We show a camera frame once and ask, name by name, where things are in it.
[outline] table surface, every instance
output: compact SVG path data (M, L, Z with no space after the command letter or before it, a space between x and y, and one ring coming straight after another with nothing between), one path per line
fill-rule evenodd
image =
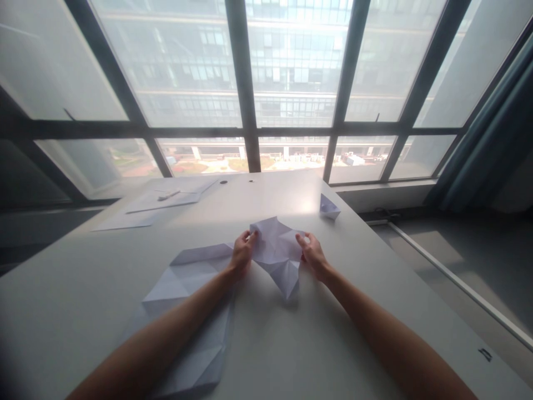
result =
M21 398L64 398L116 347L128 320L183 249L233 241L278 216L313 232L332 265L428 342L483 399L531 389L312 171L220 177L199 203L151 227L91 232L142 188L0 279L0 351ZM341 214L320 218L320 194ZM222 380L205 397L402 398L334 297L300 271L286 304L257 265L235 300ZM488 350L488 362L478 351Z

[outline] crumpled white paper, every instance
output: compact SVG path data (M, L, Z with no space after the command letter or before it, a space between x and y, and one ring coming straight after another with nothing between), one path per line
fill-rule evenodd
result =
M283 225L277 217L264 219L250 225L250 233L259 232L252 259L269 273L281 290L285 300L298 292L298 269L301 247L296 234L305 235Z

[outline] paper sheet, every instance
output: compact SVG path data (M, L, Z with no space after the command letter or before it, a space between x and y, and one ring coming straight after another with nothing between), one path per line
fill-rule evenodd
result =
M156 187L147 190L142 196L129 204L126 209L126 214L197 203L200 201L200 195L217 180L218 177L180 177L165 179ZM180 190L180 193L166 200L159 201L161 195L175 192L176 190Z
M209 282L228 265L232 247L233 245L219 244L182 251L144 298L124 332L123 341ZM230 294L202 324L149 398L159 398L205 384L218 383L231 316Z
M250 225L250 232L259 232L255 243L253 260L269 273L281 290L285 300L298 292L298 269L301 247L295 231L278 221L277 217L264 219Z
M323 194L320 195L320 215L336 220L340 214L340 209L330 199Z
M202 193L218 179L212 176L166 178L155 184L149 184L143 194L132 200L115 215L93 228L92 231L150 226L159 214L168 207L184 206L199 202ZM175 191L178 187L180 193L162 202L157 200L162 194Z

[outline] wall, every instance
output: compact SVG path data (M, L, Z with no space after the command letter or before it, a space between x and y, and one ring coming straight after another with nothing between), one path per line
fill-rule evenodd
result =
M356 212L420 207L436 180L338 186L335 192Z
M0 251L9 247L51 244L101 210L91 207L0 214Z
M526 211L533 206L533 150L507 180L492 203L492 208L504 213Z

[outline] glass pane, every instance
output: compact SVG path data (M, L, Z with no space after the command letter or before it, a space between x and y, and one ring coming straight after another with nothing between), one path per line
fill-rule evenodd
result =
M328 136L260 137L261 171L312 168L322 177L328 144Z
M445 3L370 2L346 121L398 121Z
M36 143L87 198L123 197L162 178L142 139L39 140Z
M415 127L459 128L533 13L533 2L472 0Z
M239 127L224 1L92 0L152 127Z
M454 139L455 135L409 136L390 179L430 177Z
M157 139L174 176L248 172L244 138Z
M2 1L0 84L33 119L127 121L62 1Z
M0 140L0 206L68 202L70 199L18 147Z
M330 127L352 0L246 0L260 127Z
M377 181L396 136L339 136L329 183Z

